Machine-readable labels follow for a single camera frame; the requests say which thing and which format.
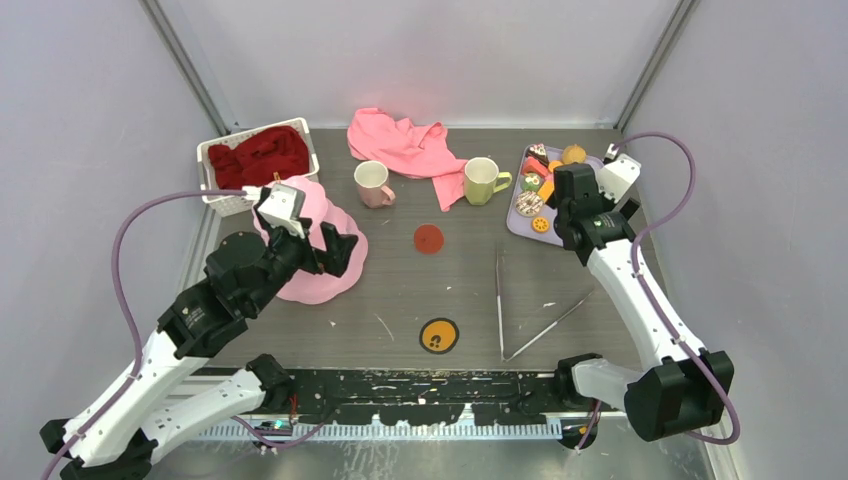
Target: purple tray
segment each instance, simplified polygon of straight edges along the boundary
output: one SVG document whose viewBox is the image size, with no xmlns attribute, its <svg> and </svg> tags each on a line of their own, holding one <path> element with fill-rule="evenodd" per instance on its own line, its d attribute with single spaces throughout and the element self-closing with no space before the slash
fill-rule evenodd
<svg viewBox="0 0 848 480">
<path fill-rule="evenodd" d="M 521 177 L 523 177 L 521 175 L 521 168 L 524 166 L 524 159 L 527 158 L 527 150 L 530 147 L 531 145 L 527 145 L 527 148 L 524 149 L 524 155 L 521 156 L 521 162 L 518 164 L 518 172 L 516 172 L 515 181 L 513 182 L 515 186 L 512 188 L 512 200 L 509 202 L 509 212 L 506 214 L 506 228 L 518 236 L 562 247 L 562 239 L 554 232 L 556 210 L 545 205 L 542 207 L 542 211 L 539 212 L 540 217 L 545 217 L 551 222 L 551 228 L 545 233 L 537 233 L 533 230 L 533 227 L 530 226 L 530 221 L 533 220 L 533 217 L 523 217 L 515 211 L 515 199 L 521 193 Z M 548 160 L 550 161 L 559 160 L 562 157 L 562 149 L 545 145 L 545 150 L 548 153 Z M 592 156 L 586 157 L 586 163 L 591 165 L 596 172 L 604 166 L 603 162 Z"/>
</svg>

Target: mug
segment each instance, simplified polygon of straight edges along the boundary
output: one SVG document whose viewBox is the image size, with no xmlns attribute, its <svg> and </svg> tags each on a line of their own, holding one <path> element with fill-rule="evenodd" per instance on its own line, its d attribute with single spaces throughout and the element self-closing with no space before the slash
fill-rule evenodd
<svg viewBox="0 0 848 480">
<path fill-rule="evenodd" d="M 506 182 L 498 184 L 499 178 Z M 476 157 L 465 164 L 465 198 L 471 205 L 485 205 L 496 192 L 512 184 L 512 174 L 500 173 L 498 164 L 491 158 Z"/>
<path fill-rule="evenodd" d="M 395 192 L 388 187 L 389 169 L 380 162 L 362 162 L 353 172 L 362 203 L 368 208 L 380 208 L 395 203 Z"/>
</svg>

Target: red circle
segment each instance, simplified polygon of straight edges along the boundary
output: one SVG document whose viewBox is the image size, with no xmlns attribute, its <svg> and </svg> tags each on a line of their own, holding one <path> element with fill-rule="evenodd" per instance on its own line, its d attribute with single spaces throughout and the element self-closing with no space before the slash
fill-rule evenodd
<svg viewBox="0 0 848 480">
<path fill-rule="evenodd" d="M 442 246 L 445 244 L 445 236 L 442 234 L 442 231 L 439 230 L 439 227 L 426 224 L 421 225 L 415 230 L 415 248 L 427 255 L 432 255 L 434 253 L 439 253 L 439 250 L 442 249 Z"/>
</svg>

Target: white basket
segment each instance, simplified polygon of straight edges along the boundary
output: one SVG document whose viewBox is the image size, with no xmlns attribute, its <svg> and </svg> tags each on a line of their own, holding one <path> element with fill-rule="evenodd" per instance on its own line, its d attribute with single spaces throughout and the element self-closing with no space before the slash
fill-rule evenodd
<svg viewBox="0 0 848 480">
<path fill-rule="evenodd" d="M 203 142 L 197 146 L 197 170 L 200 174 L 200 189 L 201 190 L 217 190 L 218 183 L 215 181 L 215 169 L 209 163 L 209 147 L 212 145 L 227 145 L 230 148 L 235 148 L 236 145 L 256 135 L 257 133 L 271 127 L 280 127 L 288 125 L 300 134 L 300 138 L 306 142 L 309 148 L 309 173 L 306 177 L 310 180 L 318 181 L 318 156 L 315 155 L 315 147 L 312 145 L 312 137 L 309 135 L 309 126 L 306 125 L 306 120 L 303 118 L 293 118 L 285 122 L 273 123 L 264 127 L 245 130 L 244 132 L 234 133 L 226 137 L 216 138 Z M 235 195 L 204 195 L 203 202 L 212 207 L 222 217 L 235 215 L 236 213 L 246 212 L 253 207 L 253 204 L 245 200 L 244 197 Z"/>
</svg>

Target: pink towel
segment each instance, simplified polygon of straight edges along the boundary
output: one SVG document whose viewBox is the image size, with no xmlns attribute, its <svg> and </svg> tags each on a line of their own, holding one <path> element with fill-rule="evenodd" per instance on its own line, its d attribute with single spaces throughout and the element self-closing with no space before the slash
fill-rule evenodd
<svg viewBox="0 0 848 480">
<path fill-rule="evenodd" d="M 408 118 L 395 122 L 378 108 L 361 108 L 347 129 L 350 154 L 359 160 L 377 160 L 389 170 L 409 178 L 432 178 L 443 212 L 464 195 L 463 168 L 446 142 L 441 123 L 416 127 Z"/>
</svg>

